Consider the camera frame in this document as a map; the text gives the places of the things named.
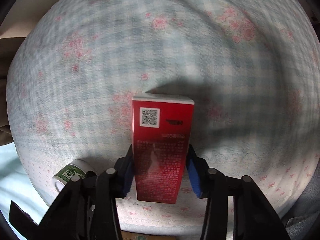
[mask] box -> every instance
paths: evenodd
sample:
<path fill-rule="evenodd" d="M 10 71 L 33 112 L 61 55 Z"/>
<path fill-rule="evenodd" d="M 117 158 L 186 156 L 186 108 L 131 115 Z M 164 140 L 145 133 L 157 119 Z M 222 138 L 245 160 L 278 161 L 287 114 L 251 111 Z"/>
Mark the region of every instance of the box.
<path fill-rule="evenodd" d="M 184 96 L 132 98 L 137 200 L 176 203 L 189 146 L 194 101 Z"/>
<path fill-rule="evenodd" d="M 149 236 L 121 231 L 123 240 L 177 240 L 174 236 Z"/>

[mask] blue foam pad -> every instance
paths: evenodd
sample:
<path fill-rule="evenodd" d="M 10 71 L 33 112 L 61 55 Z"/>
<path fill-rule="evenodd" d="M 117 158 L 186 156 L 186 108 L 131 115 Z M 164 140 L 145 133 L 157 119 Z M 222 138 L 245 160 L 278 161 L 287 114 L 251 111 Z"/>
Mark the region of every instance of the blue foam pad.
<path fill-rule="evenodd" d="M 132 180 L 133 180 L 133 168 L 132 163 L 129 164 L 128 169 L 124 175 L 124 188 L 123 193 L 127 195 L 127 193 L 130 191 Z"/>
<path fill-rule="evenodd" d="M 192 190 L 197 195 L 197 197 L 200 197 L 201 195 L 200 177 L 198 175 L 198 172 L 192 160 L 190 160 L 189 166 L 187 166 L 187 170 L 188 170 L 189 180 L 191 182 Z"/>

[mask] small bottle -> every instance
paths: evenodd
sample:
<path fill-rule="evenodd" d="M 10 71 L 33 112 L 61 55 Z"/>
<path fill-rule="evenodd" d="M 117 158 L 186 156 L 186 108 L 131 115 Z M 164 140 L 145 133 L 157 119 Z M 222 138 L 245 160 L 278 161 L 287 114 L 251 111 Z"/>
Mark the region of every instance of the small bottle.
<path fill-rule="evenodd" d="M 75 159 L 52 177 L 52 183 L 55 189 L 60 193 L 72 176 L 79 175 L 84 179 L 84 176 L 88 171 L 93 171 L 97 174 L 97 172 L 88 163 Z"/>

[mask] bed sheet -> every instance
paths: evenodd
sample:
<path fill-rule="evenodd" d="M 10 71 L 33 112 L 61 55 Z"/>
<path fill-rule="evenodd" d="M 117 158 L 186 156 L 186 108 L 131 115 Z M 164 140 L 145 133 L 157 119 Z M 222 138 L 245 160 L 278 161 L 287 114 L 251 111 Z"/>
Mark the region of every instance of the bed sheet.
<path fill-rule="evenodd" d="M 0 210 L 8 221 L 11 200 L 38 224 L 48 206 L 37 193 L 17 155 L 14 143 L 0 146 Z M 11 228 L 21 240 L 25 238 Z"/>
<path fill-rule="evenodd" d="M 297 0 L 60 0 L 17 52 L 7 105 L 20 160 L 46 203 L 81 158 L 127 152 L 140 92 L 195 101 L 191 143 L 227 176 L 250 175 L 282 217 L 319 160 L 319 41 Z M 187 173 L 176 204 L 117 200 L 123 230 L 199 237 L 205 200 Z M 233 206 L 229 201 L 229 236 Z"/>

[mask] pillow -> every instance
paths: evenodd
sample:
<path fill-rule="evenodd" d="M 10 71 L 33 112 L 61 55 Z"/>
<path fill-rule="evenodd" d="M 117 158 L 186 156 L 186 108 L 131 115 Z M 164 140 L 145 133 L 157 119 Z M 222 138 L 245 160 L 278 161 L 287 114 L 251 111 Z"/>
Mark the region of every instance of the pillow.
<path fill-rule="evenodd" d="M 186 95 L 198 156 L 250 175 L 282 217 L 319 159 L 319 55 L 296 0 L 60 0 L 9 69 L 12 136 L 50 205 L 70 161 L 102 172 L 126 154 L 134 94 Z M 181 239 L 199 238 L 205 206 L 187 173 L 176 204 L 137 201 L 134 183 L 117 200 L 122 230 Z"/>

